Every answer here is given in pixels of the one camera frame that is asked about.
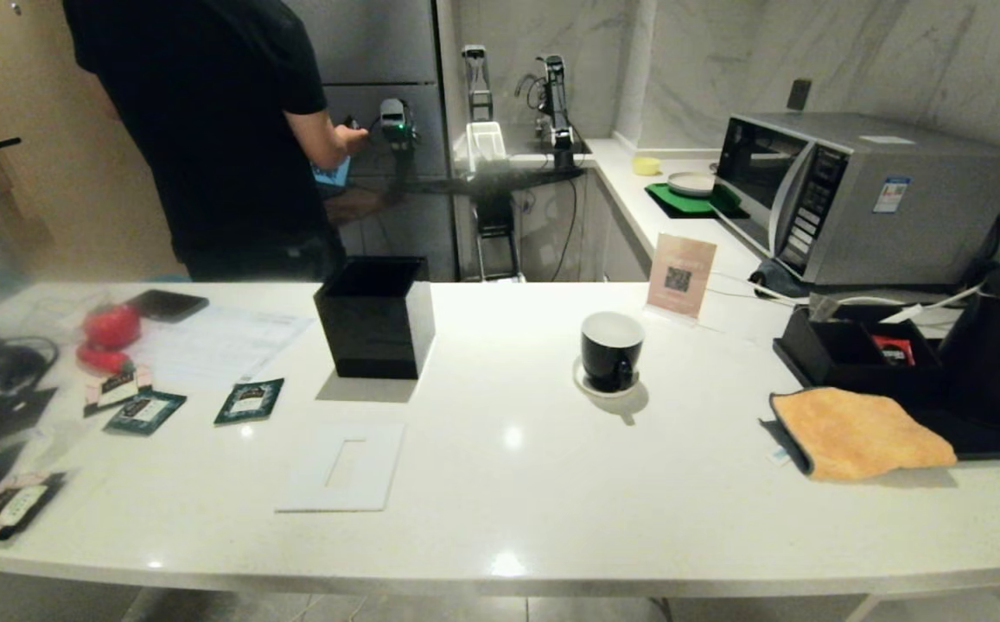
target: yellow bowl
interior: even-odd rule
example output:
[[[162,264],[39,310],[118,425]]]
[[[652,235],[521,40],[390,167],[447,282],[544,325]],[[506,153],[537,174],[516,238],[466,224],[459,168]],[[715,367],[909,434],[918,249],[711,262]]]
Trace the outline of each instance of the yellow bowl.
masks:
[[[653,177],[661,174],[661,161],[655,157],[635,157],[630,161],[630,166],[633,167],[635,175]]]

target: white saucer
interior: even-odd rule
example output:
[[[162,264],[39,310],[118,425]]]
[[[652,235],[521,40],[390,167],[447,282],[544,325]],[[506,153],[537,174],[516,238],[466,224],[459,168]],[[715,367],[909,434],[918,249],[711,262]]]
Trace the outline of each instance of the white saucer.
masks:
[[[616,397],[625,397],[637,389],[638,382],[641,377],[637,371],[634,372],[634,384],[630,385],[630,389],[616,390],[615,393],[603,393],[602,390],[596,390],[588,384],[588,374],[583,370],[583,361],[577,357],[576,361],[572,363],[572,382],[576,383],[577,387],[588,395],[593,395],[593,397],[602,397],[605,399],[614,399]]]
[[[683,194],[701,200],[710,196],[714,190],[714,175],[710,173],[676,173],[669,175],[669,189],[674,193]]]

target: qr code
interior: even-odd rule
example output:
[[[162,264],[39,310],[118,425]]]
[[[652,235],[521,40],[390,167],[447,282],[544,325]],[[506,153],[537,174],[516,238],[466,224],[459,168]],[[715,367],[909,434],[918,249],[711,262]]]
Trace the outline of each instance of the qr code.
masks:
[[[669,268],[669,276],[665,278],[665,287],[688,294],[688,288],[692,284],[692,273],[679,268]]]

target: black square box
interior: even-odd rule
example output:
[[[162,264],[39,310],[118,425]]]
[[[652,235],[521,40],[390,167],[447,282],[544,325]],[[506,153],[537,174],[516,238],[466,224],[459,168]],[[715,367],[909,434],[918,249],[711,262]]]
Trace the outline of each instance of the black square box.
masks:
[[[427,260],[354,257],[315,295],[342,378],[417,379],[434,341]]]
[[[898,308],[847,306],[834,321],[811,322],[807,308],[796,308],[773,348],[804,386],[887,395],[907,407],[937,404],[945,390],[945,367],[914,323],[879,323],[895,311]],[[910,341],[914,366],[888,363],[872,334]]]

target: black cup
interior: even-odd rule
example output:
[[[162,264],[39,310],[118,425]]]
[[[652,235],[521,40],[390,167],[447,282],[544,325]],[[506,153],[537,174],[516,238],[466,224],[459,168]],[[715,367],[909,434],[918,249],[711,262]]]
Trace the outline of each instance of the black cup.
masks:
[[[630,389],[646,331],[634,318],[613,312],[590,315],[580,327],[580,359],[588,384],[602,393]]]

